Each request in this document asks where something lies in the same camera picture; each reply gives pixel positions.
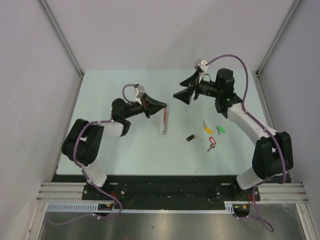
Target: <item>spring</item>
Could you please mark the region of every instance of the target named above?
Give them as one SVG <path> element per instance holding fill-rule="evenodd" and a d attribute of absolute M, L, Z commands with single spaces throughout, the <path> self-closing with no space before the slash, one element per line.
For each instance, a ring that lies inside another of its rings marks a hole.
<path fill-rule="evenodd" d="M 169 103 L 166 104 L 166 108 L 164 109 L 163 130 L 162 130 L 163 135 L 165 135 L 168 132 L 168 124 L 169 124 Z"/>

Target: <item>purple cable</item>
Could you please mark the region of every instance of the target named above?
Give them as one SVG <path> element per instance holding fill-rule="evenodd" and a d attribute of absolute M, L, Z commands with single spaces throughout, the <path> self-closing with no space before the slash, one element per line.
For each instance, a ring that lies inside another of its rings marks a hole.
<path fill-rule="evenodd" d="M 124 100 L 126 100 L 128 103 L 131 103 L 132 101 L 130 101 L 128 98 L 126 98 L 126 95 L 125 95 L 125 89 L 127 88 L 127 87 L 136 87 L 138 84 L 126 84 L 126 85 L 124 85 L 124 87 L 122 88 L 122 96 L 123 96 L 123 98 L 124 98 Z"/>
<path fill-rule="evenodd" d="M 71 219 L 71 220 L 69 220 L 69 221 L 58 222 L 58 223 L 52 222 L 52 221 L 50 220 L 49 216 L 47 216 L 47 217 L 45 218 L 45 220 L 46 220 L 49 224 L 51 224 L 51 225 L 54 225 L 54 226 L 62 226 L 62 225 L 70 224 L 70 223 L 72 223 L 72 222 L 74 222 L 74 221 L 76 221 L 76 220 L 78 220 L 78 219 L 81 219 L 81 218 L 84 218 L 84 217 L 88 217 L 88 216 L 92 216 L 92 215 L 93 215 L 92 213 L 87 213 L 87 214 L 83 214 L 83 215 L 77 216 L 77 217 L 75 217 L 74 219 Z"/>
<path fill-rule="evenodd" d="M 239 62 L 242 64 L 243 68 L 244 68 L 244 72 L 245 72 L 245 90 L 244 90 L 244 94 L 243 94 L 243 98 L 242 98 L 242 109 L 244 111 L 245 114 L 247 114 L 253 121 L 255 121 L 262 129 L 264 132 L 266 132 L 271 139 L 274 141 L 274 144 L 276 146 L 276 149 L 279 153 L 280 159 L 281 159 L 281 166 L 282 166 L 282 182 L 280 184 L 284 184 L 286 182 L 286 165 L 285 165 L 285 160 L 284 160 L 284 155 L 281 151 L 281 148 L 279 146 L 278 141 L 276 140 L 276 138 L 272 135 L 272 133 L 266 129 L 266 127 L 257 119 L 255 118 L 250 112 L 247 111 L 246 107 L 245 107 L 245 100 L 247 97 L 247 92 L 248 92 L 248 86 L 249 86 L 249 75 L 248 75 L 248 69 L 244 63 L 244 61 L 242 61 L 242 59 L 236 55 L 233 54 L 224 54 L 221 56 L 218 56 L 214 59 L 212 59 L 211 61 L 209 61 L 206 66 L 212 64 L 213 62 L 217 61 L 218 59 L 224 58 L 224 57 L 232 57 L 235 58 L 237 60 L 239 60 Z M 253 197 L 253 204 L 256 210 L 256 213 L 258 216 L 247 216 L 247 217 L 237 217 L 237 218 L 253 218 L 253 219 L 259 219 L 261 221 L 261 223 L 263 224 L 263 226 L 271 233 L 273 233 L 275 231 L 275 229 L 272 227 L 272 225 L 267 222 L 266 220 L 264 220 L 264 218 L 261 216 L 260 211 L 258 209 L 257 203 L 256 203 L 256 198 L 255 198 L 255 191 L 256 191 L 256 187 L 260 186 L 261 184 L 264 184 L 266 182 L 268 182 L 269 179 L 265 179 L 262 182 L 256 184 L 253 188 L 252 188 L 252 197 Z"/>

